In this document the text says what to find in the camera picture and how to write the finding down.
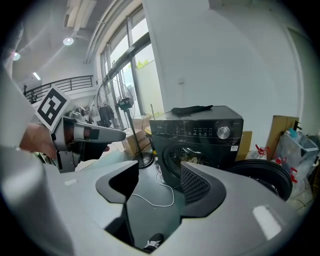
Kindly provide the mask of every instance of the person's arm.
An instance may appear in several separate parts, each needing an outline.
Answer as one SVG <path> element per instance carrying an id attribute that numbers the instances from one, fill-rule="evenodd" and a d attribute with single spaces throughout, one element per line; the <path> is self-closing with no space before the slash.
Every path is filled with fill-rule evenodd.
<path id="1" fill-rule="evenodd" d="M 30 123 L 25 130 L 20 148 L 26 151 L 44 153 L 52 159 L 57 158 L 50 131 L 43 125 Z"/>

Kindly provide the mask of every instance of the metal stand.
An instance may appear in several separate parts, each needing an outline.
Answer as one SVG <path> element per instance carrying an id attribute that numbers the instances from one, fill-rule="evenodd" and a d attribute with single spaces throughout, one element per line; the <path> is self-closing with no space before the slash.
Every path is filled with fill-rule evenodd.
<path id="1" fill-rule="evenodd" d="M 139 142 L 138 142 L 138 139 L 137 139 L 137 135 L 136 135 L 136 132 L 135 132 L 135 129 L 134 129 L 134 123 L 132 122 L 132 118 L 131 118 L 131 115 L 130 115 L 130 110 L 127 109 L 125 110 L 126 114 L 127 114 L 127 117 L 128 117 L 128 120 L 129 120 L 129 123 L 130 123 L 130 126 L 131 126 L 131 130 L 132 130 L 132 134 L 133 134 L 133 138 L 134 138 L 134 142 L 135 142 L 135 145 L 138 149 L 138 155 L 136 155 L 133 160 L 137 160 L 139 162 L 139 168 L 142 169 L 142 168 L 146 168 L 148 166 L 150 166 L 153 161 L 154 161 L 154 155 L 150 152 L 142 152 L 140 147 L 139 147 Z"/>

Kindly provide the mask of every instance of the control panel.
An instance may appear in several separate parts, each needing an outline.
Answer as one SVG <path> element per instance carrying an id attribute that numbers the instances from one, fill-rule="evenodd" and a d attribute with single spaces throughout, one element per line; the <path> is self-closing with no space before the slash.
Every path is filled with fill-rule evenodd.
<path id="1" fill-rule="evenodd" d="M 240 138 L 243 129 L 242 119 L 232 120 L 150 120 L 153 135 L 170 135 L 198 138 Z"/>

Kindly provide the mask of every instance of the balcony railing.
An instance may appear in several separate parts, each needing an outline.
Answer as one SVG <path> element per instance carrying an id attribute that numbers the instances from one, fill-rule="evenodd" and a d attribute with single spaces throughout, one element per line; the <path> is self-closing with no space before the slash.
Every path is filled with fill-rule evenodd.
<path id="1" fill-rule="evenodd" d="M 29 100 L 29 102 L 33 104 L 41 101 L 43 96 L 46 95 L 47 91 L 49 91 L 51 86 L 56 86 L 64 93 L 92 87 L 92 77 L 93 75 L 84 75 L 54 81 L 26 91 L 25 96 Z"/>

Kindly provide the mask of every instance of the shoe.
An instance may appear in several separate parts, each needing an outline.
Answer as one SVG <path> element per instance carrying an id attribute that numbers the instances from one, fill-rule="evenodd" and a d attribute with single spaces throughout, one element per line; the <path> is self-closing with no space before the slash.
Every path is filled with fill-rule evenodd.
<path id="1" fill-rule="evenodd" d="M 164 242 L 164 240 L 165 237 L 162 233 L 156 233 L 147 241 L 143 250 L 148 253 L 152 253 Z"/>

